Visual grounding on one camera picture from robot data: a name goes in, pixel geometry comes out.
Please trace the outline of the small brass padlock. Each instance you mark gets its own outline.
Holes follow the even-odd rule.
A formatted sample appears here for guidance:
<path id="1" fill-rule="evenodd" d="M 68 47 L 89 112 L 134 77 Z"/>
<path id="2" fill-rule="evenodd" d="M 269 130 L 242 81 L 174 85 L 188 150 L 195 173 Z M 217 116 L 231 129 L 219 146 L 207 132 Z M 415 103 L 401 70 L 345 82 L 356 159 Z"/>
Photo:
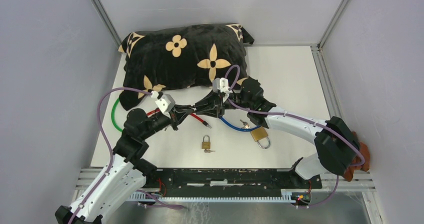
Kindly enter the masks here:
<path id="1" fill-rule="evenodd" d="M 204 135 L 202 138 L 201 148 L 205 153 L 212 153 L 215 152 L 211 149 L 211 142 L 210 142 L 210 136 Z"/>

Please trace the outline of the blue cable lock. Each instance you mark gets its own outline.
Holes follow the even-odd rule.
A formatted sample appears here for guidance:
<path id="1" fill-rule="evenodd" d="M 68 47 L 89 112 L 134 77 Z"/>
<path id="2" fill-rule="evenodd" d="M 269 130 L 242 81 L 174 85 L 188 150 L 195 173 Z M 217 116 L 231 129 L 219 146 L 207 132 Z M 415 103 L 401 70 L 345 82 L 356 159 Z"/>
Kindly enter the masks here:
<path id="1" fill-rule="evenodd" d="M 247 122 L 245 122 L 245 121 L 242 121 L 242 123 L 243 124 L 247 124 L 247 127 L 239 127 L 239 126 L 236 126 L 236 125 L 234 125 L 234 124 L 232 124 L 232 123 L 230 123 L 229 121 L 227 121 L 223 116 L 222 117 L 220 117 L 219 118 L 227 127 L 229 127 L 229 128 L 231 128 L 231 129 L 233 129 L 233 130 L 235 130 L 235 131 L 238 131 L 238 132 L 252 132 L 252 131 L 254 131 L 254 130 L 257 130 L 257 129 L 259 129 L 261 126 L 260 125 L 258 125 L 258 126 L 255 126 L 255 127 L 250 127 L 249 126 L 249 124 L 247 123 Z"/>

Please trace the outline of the large brass padlock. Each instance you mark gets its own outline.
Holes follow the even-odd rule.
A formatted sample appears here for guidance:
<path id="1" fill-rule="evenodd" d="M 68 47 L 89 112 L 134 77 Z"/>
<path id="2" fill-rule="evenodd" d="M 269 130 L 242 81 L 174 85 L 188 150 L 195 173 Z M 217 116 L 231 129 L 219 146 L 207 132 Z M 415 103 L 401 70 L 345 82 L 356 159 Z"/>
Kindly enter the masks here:
<path id="1" fill-rule="evenodd" d="M 252 130 L 250 134 L 261 149 L 266 150 L 271 147 L 271 140 L 269 139 L 269 135 L 264 127 L 258 127 Z M 266 145 L 262 145 L 261 140 L 266 140 Z"/>

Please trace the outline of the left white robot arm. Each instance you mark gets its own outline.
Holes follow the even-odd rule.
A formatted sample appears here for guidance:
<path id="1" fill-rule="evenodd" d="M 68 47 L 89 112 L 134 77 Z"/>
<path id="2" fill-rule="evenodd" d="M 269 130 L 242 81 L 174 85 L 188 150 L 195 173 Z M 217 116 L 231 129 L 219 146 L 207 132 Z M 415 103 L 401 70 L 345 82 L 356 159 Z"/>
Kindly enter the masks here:
<path id="1" fill-rule="evenodd" d="M 59 224 L 105 224 L 111 215 L 137 190 L 157 182 L 157 167 L 143 155 L 149 145 L 146 139 L 170 126 L 178 129 L 194 113 L 190 105 L 160 104 L 151 116 L 141 108 L 127 114 L 121 137 L 109 148 L 110 159 L 94 181 L 70 206 L 55 212 Z"/>

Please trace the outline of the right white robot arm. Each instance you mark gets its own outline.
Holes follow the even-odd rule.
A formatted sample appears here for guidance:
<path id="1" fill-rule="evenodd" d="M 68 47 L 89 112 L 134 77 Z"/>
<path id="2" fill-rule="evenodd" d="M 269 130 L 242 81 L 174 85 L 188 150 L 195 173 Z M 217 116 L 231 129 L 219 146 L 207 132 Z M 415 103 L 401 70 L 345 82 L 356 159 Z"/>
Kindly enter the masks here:
<path id="1" fill-rule="evenodd" d="M 227 79 L 217 78 L 212 91 L 194 107 L 196 114 L 216 118 L 230 109 L 246 111 L 257 126 L 287 132 L 313 144 L 316 152 L 299 159 L 288 175 L 295 188 L 302 188 L 309 179 L 326 172 L 342 176 L 349 167 L 366 162 L 358 138 L 341 118 L 323 120 L 289 112 L 264 98 L 261 84 L 251 77 L 242 82 L 237 92 L 230 89 Z"/>

